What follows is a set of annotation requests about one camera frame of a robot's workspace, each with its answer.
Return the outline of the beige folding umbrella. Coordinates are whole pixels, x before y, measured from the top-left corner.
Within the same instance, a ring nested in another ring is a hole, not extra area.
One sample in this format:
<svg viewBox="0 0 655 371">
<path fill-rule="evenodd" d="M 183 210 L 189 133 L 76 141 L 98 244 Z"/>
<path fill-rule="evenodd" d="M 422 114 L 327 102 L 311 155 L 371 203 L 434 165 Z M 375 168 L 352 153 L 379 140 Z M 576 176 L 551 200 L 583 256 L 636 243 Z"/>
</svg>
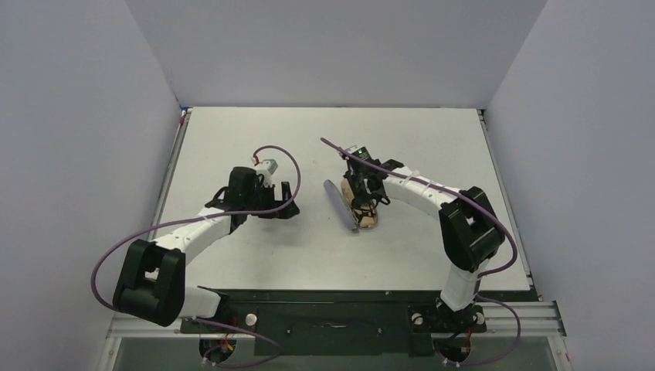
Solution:
<svg viewBox="0 0 655 371">
<path fill-rule="evenodd" d="M 341 193 L 346 199 L 356 227 L 369 230 L 378 225 L 378 214 L 371 203 L 355 205 L 355 194 L 346 178 L 341 180 Z"/>
</svg>

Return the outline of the lilac umbrella case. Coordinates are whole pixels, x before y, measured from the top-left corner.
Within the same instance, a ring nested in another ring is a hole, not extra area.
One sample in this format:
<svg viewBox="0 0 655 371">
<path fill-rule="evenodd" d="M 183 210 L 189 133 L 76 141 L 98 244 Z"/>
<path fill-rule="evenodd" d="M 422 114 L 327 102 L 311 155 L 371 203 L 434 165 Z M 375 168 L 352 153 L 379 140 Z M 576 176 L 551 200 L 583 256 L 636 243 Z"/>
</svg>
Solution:
<svg viewBox="0 0 655 371">
<path fill-rule="evenodd" d="M 359 231 L 348 201 L 340 189 L 329 179 L 323 182 L 324 191 L 344 227 L 352 233 Z"/>
</svg>

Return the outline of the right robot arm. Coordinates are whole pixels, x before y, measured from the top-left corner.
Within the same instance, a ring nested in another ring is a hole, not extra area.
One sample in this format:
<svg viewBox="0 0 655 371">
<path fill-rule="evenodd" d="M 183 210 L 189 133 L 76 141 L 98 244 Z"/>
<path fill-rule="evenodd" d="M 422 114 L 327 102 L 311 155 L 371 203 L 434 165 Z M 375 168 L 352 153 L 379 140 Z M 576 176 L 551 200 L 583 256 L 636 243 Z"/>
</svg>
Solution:
<svg viewBox="0 0 655 371">
<path fill-rule="evenodd" d="M 435 218 L 450 261 L 440 300 L 453 312 L 470 307 L 479 290 L 480 274 L 505 241 L 484 191 L 478 187 L 445 187 L 396 160 L 372 159 L 365 148 L 343 159 L 347 170 L 341 194 L 356 225 L 363 229 L 374 227 L 378 206 L 392 200 Z"/>
</svg>

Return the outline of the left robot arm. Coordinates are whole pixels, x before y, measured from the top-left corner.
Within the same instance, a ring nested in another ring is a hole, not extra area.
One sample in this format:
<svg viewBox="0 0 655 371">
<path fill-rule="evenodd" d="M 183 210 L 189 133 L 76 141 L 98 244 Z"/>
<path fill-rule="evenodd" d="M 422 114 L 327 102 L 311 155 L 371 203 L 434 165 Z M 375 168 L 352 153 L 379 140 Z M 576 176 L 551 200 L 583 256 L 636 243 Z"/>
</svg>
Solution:
<svg viewBox="0 0 655 371">
<path fill-rule="evenodd" d="M 190 223 L 154 240 L 132 242 L 124 258 L 112 304 L 118 312 L 161 326 L 181 317 L 212 318 L 219 313 L 220 294 L 186 282 L 186 267 L 216 241 L 234 233 L 254 215 L 288 220 L 300 210 L 289 182 L 275 198 L 273 159 L 252 168 L 235 167 L 227 186 L 207 202 Z"/>
</svg>

